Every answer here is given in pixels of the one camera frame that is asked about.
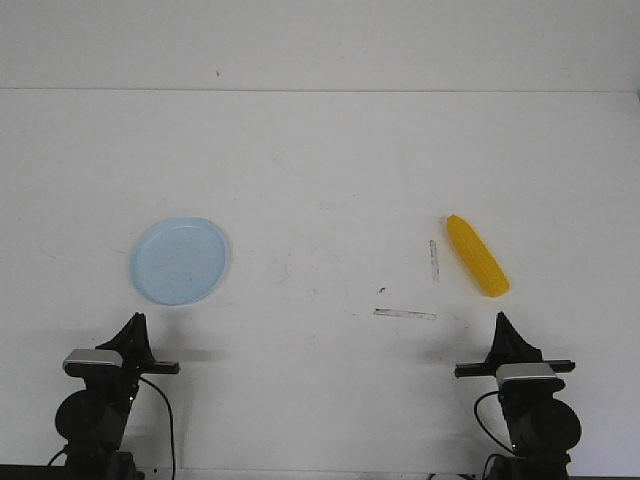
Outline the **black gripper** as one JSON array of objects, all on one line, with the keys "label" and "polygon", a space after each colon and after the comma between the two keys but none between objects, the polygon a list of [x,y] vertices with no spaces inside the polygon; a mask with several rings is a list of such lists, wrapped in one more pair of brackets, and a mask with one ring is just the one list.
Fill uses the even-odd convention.
[{"label": "black gripper", "polygon": [[135,313],[109,342],[95,349],[117,352],[121,358],[118,366],[104,368],[104,375],[110,381],[137,381],[144,374],[177,375],[180,372],[178,362],[159,361],[154,357],[144,313]]},{"label": "black gripper", "polygon": [[[493,346],[529,346],[524,338],[511,324],[506,314],[502,311],[496,315]],[[498,367],[503,364],[513,363],[547,363],[552,367],[556,375],[572,373],[575,370],[575,362],[571,360],[546,360],[542,352],[535,347],[527,347],[524,350],[508,351],[492,347],[482,362],[457,363],[454,367],[454,377],[457,379],[474,377],[493,377]]]}]

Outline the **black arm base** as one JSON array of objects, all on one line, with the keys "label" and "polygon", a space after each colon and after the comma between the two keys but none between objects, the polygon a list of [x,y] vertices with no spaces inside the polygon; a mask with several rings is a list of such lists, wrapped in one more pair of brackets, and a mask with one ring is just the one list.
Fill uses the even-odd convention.
[{"label": "black arm base", "polygon": [[53,479],[141,480],[146,474],[139,470],[130,452],[116,451],[106,455],[81,455],[63,450],[45,466]]},{"label": "black arm base", "polygon": [[482,479],[561,480],[568,479],[569,454],[540,454],[529,457],[492,454],[485,462]]}]

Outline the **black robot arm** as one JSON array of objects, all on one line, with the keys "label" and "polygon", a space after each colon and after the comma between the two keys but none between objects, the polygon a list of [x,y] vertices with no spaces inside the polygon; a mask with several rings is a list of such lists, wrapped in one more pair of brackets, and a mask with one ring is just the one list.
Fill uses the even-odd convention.
[{"label": "black robot arm", "polygon": [[517,332],[505,313],[496,315],[491,347],[479,363],[458,363],[454,376],[493,377],[507,425],[509,450],[519,457],[565,454],[575,447],[582,428],[574,410],[555,397],[563,390],[562,374],[571,373],[571,360],[546,360],[542,351]]},{"label": "black robot arm", "polygon": [[132,455],[121,450],[133,403],[142,383],[156,392],[148,375],[176,375],[177,362],[155,358],[146,315],[136,312],[109,341],[74,349],[63,360],[64,373],[84,382],[55,415],[57,432],[67,441],[65,467],[89,478],[140,478]]}]

